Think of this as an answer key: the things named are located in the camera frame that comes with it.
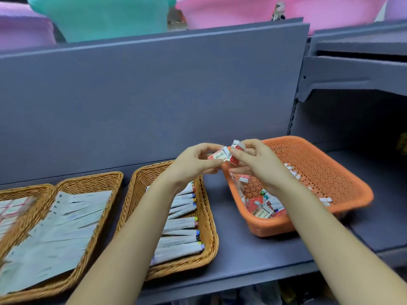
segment hand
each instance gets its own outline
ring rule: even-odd
[[[272,195],[287,188],[297,179],[284,166],[277,155],[258,139],[244,140],[246,152],[231,148],[231,154],[240,163],[238,168],[229,171],[235,174],[249,174],[257,177],[263,187]]]
[[[208,159],[211,153],[223,148],[220,144],[200,143],[182,152],[177,159],[160,175],[174,183],[178,192],[200,174],[215,174],[223,164],[222,159]]]

